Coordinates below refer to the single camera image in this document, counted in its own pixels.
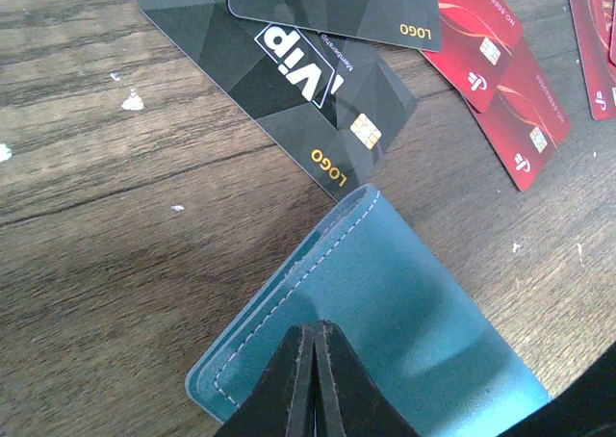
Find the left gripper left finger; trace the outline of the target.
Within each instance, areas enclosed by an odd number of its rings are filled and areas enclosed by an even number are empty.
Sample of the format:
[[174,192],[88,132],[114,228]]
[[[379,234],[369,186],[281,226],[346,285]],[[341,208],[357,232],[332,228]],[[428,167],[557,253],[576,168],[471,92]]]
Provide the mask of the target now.
[[250,396],[218,437],[314,434],[314,329],[288,329]]

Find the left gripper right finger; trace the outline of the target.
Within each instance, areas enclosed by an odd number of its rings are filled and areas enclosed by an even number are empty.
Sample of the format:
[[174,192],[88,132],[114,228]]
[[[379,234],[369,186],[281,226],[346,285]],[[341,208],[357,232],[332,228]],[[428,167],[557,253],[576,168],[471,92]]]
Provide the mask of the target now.
[[415,436],[386,400],[339,325],[319,321],[314,347],[318,436]]

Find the teal leather card holder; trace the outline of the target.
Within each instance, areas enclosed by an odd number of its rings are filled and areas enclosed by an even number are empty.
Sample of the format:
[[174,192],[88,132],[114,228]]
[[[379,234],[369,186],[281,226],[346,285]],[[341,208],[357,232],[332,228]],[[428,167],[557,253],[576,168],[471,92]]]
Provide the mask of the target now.
[[191,368],[188,396],[227,421],[289,327],[336,323],[422,436],[496,436],[550,400],[498,330],[371,185],[342,199]]

